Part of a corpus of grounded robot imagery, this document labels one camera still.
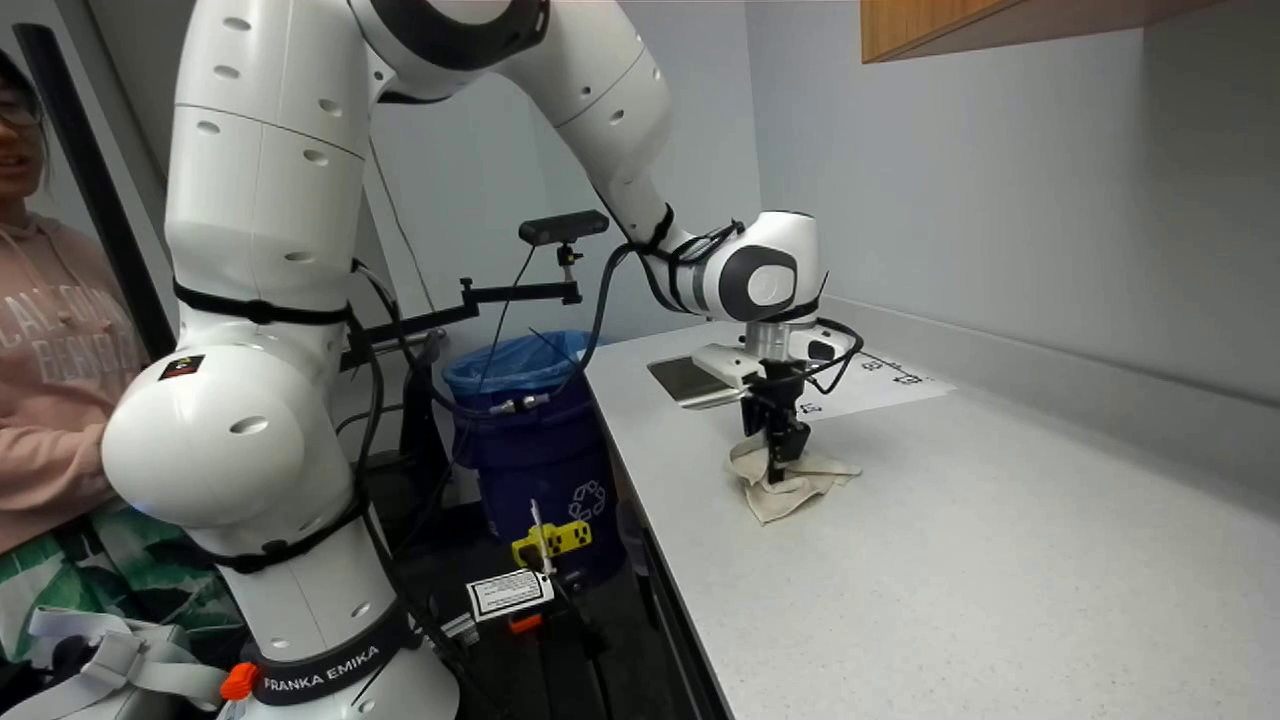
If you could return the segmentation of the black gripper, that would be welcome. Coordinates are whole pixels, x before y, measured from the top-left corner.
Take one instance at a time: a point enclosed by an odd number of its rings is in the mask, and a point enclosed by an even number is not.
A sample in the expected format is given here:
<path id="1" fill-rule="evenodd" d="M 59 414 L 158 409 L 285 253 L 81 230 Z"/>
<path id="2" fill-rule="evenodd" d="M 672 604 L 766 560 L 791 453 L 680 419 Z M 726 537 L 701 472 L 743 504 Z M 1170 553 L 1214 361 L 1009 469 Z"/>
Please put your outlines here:
<path id="1" fill-rule="evenodd" d="M 794 415 L 799 395 L 802 395 L 802 366 L 799 361 L 762 361 L 749 378 L 749 395 L 739 401 L 739 415 L 743 415 L 743 431 L 762 436 L 762 445 L 766 445 L 766 457 L 762 457 L 766 486 L 789 476 L 794 457 L 806 445 L 806 424 Z"/>

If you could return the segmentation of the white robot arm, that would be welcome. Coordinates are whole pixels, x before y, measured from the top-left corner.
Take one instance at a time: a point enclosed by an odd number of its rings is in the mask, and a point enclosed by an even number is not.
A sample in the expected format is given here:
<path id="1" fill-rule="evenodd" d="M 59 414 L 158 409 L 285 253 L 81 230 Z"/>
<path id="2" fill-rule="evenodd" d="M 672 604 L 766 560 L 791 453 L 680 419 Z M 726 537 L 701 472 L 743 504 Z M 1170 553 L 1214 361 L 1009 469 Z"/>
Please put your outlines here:
<path id="1" fill-rule="evenodd" d="M 511 81 L 575 158 L 648 294 L 757 353 L 817 317 L 817 224 L 687 230 L 657 185 L 672 93 L 618 0 L 193 0 L 163 246 L 174 348 L 103 424 L 112 492 L 227 582 L 253 650 L 217 720 L 456 720 L 464 672 L 408 610 L 331 419 L 382 102 Z"/>

